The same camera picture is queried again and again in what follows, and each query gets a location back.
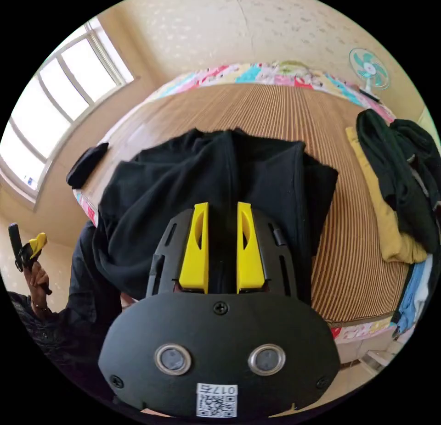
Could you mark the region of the person's left hand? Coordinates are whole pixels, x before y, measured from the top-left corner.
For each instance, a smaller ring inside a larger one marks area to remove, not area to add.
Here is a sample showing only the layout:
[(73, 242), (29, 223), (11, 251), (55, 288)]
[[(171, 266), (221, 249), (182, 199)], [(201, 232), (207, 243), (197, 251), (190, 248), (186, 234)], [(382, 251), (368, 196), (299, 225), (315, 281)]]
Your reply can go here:
[(46, 309), (49, 276), (38, 261), (33, 263), (29, 279), (29, 286), (33, 304), (38, 308)]

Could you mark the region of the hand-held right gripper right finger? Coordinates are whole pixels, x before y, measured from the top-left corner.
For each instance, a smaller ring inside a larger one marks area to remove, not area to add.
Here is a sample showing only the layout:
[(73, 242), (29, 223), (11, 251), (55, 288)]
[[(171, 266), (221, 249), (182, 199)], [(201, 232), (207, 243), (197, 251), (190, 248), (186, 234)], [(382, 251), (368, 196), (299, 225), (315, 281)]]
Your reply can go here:
[(237, 293), (259, 291), (263, 288), (265, 276), (260, 256), (257, 232), (251, 205), (237, 203)]

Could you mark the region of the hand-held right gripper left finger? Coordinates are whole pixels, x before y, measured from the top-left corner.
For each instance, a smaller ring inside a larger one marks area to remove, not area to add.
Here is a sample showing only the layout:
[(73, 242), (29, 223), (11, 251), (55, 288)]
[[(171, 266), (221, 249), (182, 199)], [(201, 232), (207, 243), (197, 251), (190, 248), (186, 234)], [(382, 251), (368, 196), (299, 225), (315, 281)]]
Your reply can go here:
[(179, 284), (185, 291), (208, 293), (208, 214), (207, 202), (194, 205), (179, 276)]

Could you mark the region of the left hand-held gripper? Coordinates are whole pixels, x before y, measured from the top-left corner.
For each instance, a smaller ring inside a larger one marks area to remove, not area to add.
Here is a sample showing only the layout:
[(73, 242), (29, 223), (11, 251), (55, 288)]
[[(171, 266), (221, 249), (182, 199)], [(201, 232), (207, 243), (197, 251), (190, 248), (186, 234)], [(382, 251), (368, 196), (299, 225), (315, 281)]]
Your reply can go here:
[(46, 244), (46, 233), (39, 233), (36, 237), (30, 239), (29, 242), (22, 247), (20, 255), (24, 268), (27, 268), (29, 270), (32, 269), (33, 264), (38, 260)]

